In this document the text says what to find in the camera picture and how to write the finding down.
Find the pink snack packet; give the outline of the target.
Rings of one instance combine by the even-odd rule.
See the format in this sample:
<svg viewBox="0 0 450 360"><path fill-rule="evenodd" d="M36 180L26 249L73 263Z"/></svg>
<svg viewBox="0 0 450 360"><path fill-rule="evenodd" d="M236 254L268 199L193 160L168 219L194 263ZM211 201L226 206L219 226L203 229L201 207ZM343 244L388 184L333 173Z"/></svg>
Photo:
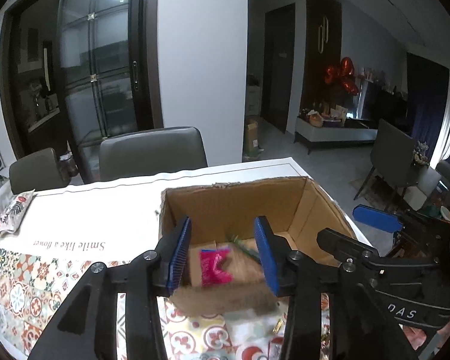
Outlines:
<svg viewBox="0 0 450 360"><path fill-rule="evenodd" d="M210 287L221 284L229 284L232 282L232 274L224 270L224 263L230 250L201 250L201 285Z"/></svg>

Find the dark green snack packet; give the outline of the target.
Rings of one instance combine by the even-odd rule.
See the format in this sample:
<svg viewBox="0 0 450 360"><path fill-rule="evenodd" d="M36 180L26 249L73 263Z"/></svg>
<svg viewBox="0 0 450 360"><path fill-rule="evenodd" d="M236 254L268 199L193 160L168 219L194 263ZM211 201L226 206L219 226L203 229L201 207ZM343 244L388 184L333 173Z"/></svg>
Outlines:
<svg viewBox="0 0 450 360"><path fill-rule="evenodd" d="M259 256L259 252L252 248L249 248L243 240L241 240L238 236L235 235L227 235L227 240L235 245L242 253L251 258L255 263L260 264L261 258Z"/></svg>

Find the brown cardboard box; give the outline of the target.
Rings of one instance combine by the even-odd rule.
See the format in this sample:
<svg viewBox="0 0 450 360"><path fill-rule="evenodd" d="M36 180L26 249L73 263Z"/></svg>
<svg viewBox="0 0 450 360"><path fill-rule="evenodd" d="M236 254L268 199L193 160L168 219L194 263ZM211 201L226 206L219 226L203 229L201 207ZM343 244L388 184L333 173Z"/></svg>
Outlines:
<svg viewBox="0 0 450 360"><path fill-rule="evenodd" d="M254 220L262 215L293 249L323 265L335 267L338 262L320 249L316 241L319 231L331 228L356 237L339 206L309 177L166 189L161 194L161 235L170 233L185 216L192 225L181 284L170 297L184 315L223 314L275 303L262 268L235 246L224 261L231 282L204 286L201 280L201 250L227 247L230 236L255 248Z"/></svg>

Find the white low tv cabinet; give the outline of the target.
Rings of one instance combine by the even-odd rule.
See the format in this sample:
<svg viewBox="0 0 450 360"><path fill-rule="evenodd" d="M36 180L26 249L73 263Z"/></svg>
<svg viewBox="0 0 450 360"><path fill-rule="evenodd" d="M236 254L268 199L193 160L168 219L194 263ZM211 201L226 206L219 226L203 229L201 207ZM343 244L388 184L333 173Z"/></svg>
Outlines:
<svg viewBox="0 0 450 360"><path fill-rule="evenodd" d="M371 145L377 130L369 128L356 119L325 120L318 116L311 119L298 117L294 141L303 144L309 154L314 149Z"/></svg>

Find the small floor cardboard box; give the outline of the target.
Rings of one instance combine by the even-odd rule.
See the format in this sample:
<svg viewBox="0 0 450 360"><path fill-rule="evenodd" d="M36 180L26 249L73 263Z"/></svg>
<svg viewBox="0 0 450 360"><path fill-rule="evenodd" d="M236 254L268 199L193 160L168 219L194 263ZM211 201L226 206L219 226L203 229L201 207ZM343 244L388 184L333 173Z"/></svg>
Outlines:
<svg viewBox="0 0 450 360"><path fill-rule="evenodd" d="M258 143L258 122L247 119L244 123L244 154L249 158L256 158L260 154Z"/></svg>

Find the grey dining chair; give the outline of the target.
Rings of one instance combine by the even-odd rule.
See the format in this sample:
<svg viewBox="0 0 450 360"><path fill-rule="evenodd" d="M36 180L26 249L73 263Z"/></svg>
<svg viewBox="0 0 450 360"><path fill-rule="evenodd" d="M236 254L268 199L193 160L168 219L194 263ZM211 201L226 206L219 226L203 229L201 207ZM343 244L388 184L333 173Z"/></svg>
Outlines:
<svg viewBox="0 0 450 360"><path fill-rule="evenodd" d="M26 155L9 167L13 194L65 188L71 182L68 171L60 164L53 148Z"/></svg>
<svg viewBox="0 0 450 360"><path fill-rule="evenodd" d="M100 144L99 164L101 181L208 166L196 127L168 127L108 138Z"/></svg>

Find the red foil balloons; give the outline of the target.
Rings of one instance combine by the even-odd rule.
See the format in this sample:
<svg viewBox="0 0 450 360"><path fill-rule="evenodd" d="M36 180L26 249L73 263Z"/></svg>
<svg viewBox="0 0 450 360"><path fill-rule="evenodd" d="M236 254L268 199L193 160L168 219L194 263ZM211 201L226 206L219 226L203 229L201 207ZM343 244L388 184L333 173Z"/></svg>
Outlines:
<svg viewBox="0 0 450 360"><path fill-rule="evenodd" d="M359 88L355 84L355 69L350 57L343 57L337 65L330 65L326 68L324 82L327 85L338 83L347 94L356 96Z"/></svg>

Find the patterned tile table runner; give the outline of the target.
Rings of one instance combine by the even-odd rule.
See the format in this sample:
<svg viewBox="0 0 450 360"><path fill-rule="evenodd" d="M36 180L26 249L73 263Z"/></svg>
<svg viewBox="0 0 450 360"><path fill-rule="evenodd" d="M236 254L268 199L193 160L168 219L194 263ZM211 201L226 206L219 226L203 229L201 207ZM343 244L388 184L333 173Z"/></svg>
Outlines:
<svg viewBox="0 0 450 360"><path fill-rule="evenodd" d="M178 306L182 268L0 249L0 342L15 359L287 359L292 305L217 314Z"/></svg>

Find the white patterned tissue pack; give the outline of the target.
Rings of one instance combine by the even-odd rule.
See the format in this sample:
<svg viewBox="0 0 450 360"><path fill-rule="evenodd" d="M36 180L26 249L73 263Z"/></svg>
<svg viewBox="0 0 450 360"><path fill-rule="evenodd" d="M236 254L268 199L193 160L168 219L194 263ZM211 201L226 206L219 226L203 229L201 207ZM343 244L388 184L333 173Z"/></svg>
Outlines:
<svg viewBox="0 0 450 360"><path fill-rule="evenodd" d="M0 214L0 235L16 233L32 203L34 189L17 194Z"/></svg>

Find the sliding glass door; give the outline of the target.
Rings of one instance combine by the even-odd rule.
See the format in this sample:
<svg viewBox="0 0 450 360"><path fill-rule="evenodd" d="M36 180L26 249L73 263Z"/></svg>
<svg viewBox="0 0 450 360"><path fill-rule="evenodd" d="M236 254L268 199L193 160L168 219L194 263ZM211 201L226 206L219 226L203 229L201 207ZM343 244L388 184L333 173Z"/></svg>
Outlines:
<svg viewBox="0 0 450 360"><path fill-rule="evenodd" d="M59 0L59 66L74 145L98 146L142 125L133 85L136 0Z"/></svg>

